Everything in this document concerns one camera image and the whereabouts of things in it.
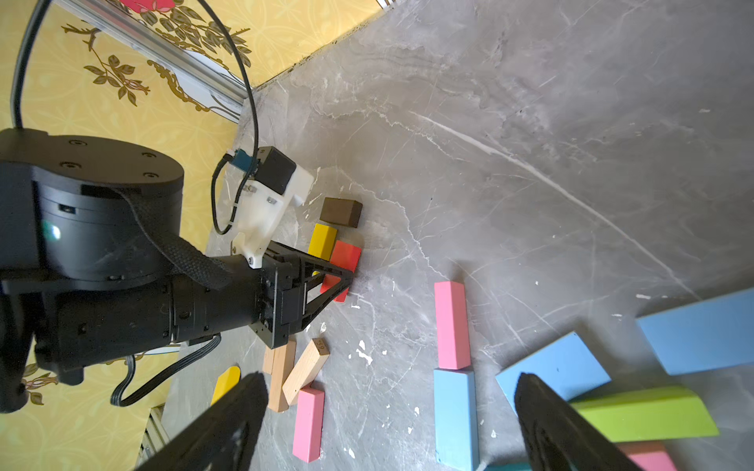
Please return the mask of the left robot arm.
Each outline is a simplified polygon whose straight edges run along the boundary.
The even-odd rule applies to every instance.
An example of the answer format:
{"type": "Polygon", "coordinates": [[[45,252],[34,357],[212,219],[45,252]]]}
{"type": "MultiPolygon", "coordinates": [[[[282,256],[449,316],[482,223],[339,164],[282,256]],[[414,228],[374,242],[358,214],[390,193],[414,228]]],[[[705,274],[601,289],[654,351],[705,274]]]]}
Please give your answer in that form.
{"type": "Polygon", "coordinates": [[[259,264],[180,236],[182,166],[102,137],[1,134],[1,409],[29,401],[27,360],[76,386],[86,368],[170,343],[213,351],[249,326],[276,349],[353,271],[281,243],[259,264]]]}

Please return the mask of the dark brown block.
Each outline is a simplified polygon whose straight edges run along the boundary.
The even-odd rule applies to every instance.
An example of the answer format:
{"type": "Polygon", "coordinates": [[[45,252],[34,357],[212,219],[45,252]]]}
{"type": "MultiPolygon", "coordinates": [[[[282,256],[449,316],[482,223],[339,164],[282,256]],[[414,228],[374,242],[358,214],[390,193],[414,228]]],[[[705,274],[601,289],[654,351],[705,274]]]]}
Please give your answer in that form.
{"type": "Polygon", "coordinates": [[[361,220],[363,204],[352,199],[326,197],[320,212],[320,220],[338,226],[357,228],[361,220]]]}

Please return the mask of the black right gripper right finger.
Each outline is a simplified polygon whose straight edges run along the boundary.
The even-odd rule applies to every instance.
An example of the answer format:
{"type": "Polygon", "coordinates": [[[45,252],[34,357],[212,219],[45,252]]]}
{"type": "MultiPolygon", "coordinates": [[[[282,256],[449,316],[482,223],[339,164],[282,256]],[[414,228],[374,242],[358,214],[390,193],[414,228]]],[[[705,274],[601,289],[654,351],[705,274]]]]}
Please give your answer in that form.
{"type": "Polygon", "coordinates": [[[534,470],[639,468],[534,374],[518,377],[514,408],[534,470]]]}

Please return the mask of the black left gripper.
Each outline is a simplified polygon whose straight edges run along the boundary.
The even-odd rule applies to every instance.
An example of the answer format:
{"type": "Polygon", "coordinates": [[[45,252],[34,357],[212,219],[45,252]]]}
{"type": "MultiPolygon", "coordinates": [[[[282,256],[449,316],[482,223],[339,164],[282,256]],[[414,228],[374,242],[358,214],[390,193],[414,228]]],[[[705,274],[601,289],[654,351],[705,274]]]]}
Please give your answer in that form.
{"type": "Polygon", "coordinates": [[[171,278],[173,341],[250,327],[267,347],[276,349],[303,332],[353,282],[352,270],[277,241],[269,243],[260,269],[249,268],[239,256],[220,260],[230,269],[230,284],[220,290],[200,286],[186,275],[171,278]],[[328,276],[316,275],[334,276],[335,284],[320,292],[328,276]]]}

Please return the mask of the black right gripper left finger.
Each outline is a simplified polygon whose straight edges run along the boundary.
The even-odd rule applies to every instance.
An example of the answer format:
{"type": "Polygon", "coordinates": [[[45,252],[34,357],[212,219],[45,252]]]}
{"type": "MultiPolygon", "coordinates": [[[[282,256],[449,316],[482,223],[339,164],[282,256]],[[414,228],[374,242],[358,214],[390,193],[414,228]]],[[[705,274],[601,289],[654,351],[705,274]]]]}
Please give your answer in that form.
{"type": "Polygon", "coordinates": [[[139,468],[247,470],[267,404],[264,376],[249,374],[139,468]]]}

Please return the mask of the yellow block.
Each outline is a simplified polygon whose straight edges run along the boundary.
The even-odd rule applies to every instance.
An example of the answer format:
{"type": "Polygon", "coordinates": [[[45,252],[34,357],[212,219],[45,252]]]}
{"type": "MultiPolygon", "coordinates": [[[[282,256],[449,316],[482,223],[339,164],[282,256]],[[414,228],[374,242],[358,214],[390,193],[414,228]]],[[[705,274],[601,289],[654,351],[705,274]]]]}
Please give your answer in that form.
{"type": "Polygon", "coordinates": [[[325,261],[331,259],[338,230],[325,224],[317,223],[314,226],[307,253],[325,261]]]}

